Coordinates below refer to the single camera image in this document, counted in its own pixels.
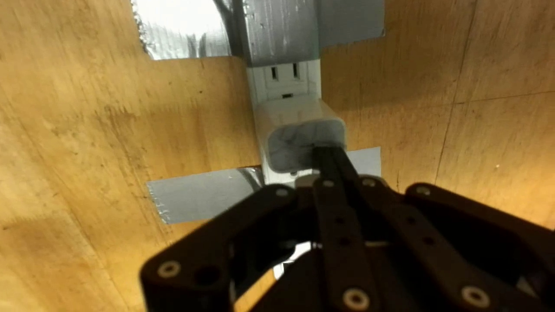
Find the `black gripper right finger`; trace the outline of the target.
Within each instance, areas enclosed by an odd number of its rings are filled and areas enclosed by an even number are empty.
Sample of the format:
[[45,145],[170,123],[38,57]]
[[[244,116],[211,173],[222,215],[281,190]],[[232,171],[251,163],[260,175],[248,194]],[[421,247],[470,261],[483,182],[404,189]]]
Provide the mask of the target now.
[[431,183],[352,176],[357,232],[381,237],[346,286],[379,312],[553,312],[555,235]]

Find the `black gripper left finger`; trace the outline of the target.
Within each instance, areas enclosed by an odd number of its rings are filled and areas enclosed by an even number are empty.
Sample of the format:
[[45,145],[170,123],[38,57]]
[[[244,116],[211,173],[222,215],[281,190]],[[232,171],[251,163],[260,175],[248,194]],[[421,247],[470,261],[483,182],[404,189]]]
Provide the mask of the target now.
[[359,173],[340,147],[312,150],[315,173],[265,185],[140,267],[147,312],[234,312],[272,267],[284,275],[256,312],[372,312],[379,306],[367,242],[381,234],[372,194],[388,185]]

